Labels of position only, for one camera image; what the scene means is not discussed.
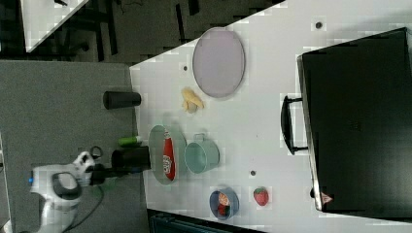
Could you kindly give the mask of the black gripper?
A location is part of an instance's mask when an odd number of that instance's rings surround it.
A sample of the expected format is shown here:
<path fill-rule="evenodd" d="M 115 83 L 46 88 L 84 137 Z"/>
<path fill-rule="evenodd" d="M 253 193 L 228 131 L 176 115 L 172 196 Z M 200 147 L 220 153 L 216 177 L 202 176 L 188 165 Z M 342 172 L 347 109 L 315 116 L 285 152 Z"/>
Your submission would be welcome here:
<path fill-rule="evenodd" d="M 100 163 L 96 163 L 95 159 L 96 156 L 92 156 L 88 151 L 83 151 L 74 160 L 75 178 L 81 186 L 100 185 L 105 182 L 105 167 Z M 106 177 L 120 178 L 141 172 L 142 169 L 138 167 L 108 168 Z"/>

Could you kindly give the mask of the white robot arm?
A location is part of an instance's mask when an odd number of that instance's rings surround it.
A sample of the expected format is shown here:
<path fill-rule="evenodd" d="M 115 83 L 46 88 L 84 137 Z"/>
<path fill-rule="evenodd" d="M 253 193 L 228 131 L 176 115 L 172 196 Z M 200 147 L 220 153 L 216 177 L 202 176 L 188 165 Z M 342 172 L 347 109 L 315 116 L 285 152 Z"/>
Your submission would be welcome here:
<path fill-rule="evenodd" d="M 73 229 L 84 187 L 140 172 L 138 168 L 105 168 L 96 162 L 98 158 L 82 151 L 71 163 L 42 165 L 31 170 L 30 192 L 45 201 L 40 227 L 33 233 L 64 233 Z"/>

